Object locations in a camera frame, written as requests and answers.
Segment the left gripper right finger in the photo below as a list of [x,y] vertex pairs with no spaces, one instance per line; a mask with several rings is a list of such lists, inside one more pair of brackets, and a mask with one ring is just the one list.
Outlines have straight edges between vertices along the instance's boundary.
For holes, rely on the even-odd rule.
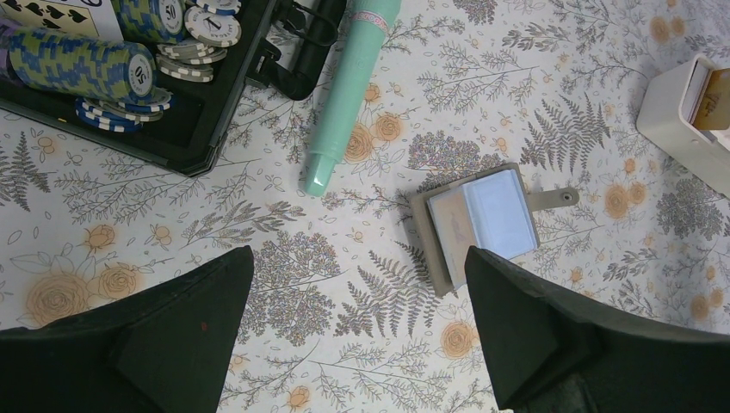
[[465,271],[500,409],[728,411],[728,336],[618,310],[477,247]]

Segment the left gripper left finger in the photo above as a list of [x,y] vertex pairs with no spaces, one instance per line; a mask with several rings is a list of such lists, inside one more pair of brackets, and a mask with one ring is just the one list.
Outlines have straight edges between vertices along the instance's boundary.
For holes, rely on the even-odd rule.
[[4,330],[2,411],[216,411],[253,275],[239,247],[114,303]]

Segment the taupe leather card holder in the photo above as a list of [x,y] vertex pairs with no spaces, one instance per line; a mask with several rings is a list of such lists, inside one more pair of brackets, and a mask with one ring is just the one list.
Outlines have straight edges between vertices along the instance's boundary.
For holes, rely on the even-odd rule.
[[414,194],[414,225],[439,298],[467,284],[470,247],[512,259],[540,245],[534,212],[578,204],[575,188],[530,194],[517,163],[506,163]]

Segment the card in white tray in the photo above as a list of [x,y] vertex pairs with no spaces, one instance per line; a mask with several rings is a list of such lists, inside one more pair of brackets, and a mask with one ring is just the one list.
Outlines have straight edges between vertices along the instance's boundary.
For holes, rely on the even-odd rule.
[[700,131],[729,130],[729,69],[712,71],[692,120]]

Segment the playing card deck box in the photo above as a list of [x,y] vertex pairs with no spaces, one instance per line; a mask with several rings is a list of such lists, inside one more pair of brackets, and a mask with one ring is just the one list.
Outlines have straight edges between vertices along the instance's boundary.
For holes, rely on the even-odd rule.
[[103,40],[123,40],[110,1],[1,0],[1,15],[30,27],[43,27]]

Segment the floral patterned table mat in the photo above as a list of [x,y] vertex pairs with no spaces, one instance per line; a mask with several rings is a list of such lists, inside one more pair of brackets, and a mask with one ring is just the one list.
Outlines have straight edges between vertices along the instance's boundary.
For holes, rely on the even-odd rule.
[[221,412],[496,411],[466,289],[430,286],[410,198],[502,163],[531,192],[527,270],[633,314],[729,331],[729,202],[636,129],[650,80],[729,64],[726,1],[405,1],[328,193],[298,186],[330,77],[248,88],[186,178],[1,114],[1,325],[40,327],[249,245]]

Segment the white rectangular tray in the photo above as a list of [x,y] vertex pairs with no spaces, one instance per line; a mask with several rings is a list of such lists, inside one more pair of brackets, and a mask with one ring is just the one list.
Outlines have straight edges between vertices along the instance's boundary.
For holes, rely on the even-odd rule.
[[654,77],[646,88],[637,130],[715,192],[729,196],[729,150],[698,131],[683,112],[692,77],[717,65],[702,53]]

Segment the black poker chip case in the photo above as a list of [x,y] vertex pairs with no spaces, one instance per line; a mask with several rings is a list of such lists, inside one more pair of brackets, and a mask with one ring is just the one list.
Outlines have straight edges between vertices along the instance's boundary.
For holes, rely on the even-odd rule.
[[1,108],[179,175],[200,176],[217,162],[246,86],[273,87],[292,101],[313,93],[331,50],[324,38],[335,33],[345,6],[344,1],[317,4],[291,68],[279,64],[281,50],[266,35],[274,22],[307,10],[294,1],[253,1],[244,6],[237,18],[243,26],[242,40],[223,61],[213,64],[213,81],[192,83],[163,76],[162,88],[173,95],[171,108],[161,120],[136,132],[114,133],[87,125],[75,114],[74,98],[10,83],[1,85]]

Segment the mint green tube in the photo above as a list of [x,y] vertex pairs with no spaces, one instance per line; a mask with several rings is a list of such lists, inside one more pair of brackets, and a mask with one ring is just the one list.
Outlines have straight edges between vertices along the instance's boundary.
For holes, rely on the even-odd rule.
[[353,2],[349,34],[307,156],[309,170],[303,189],[309,195],[325,193],[335,167],[344,158],[369,79],[401,5],[401,0]]

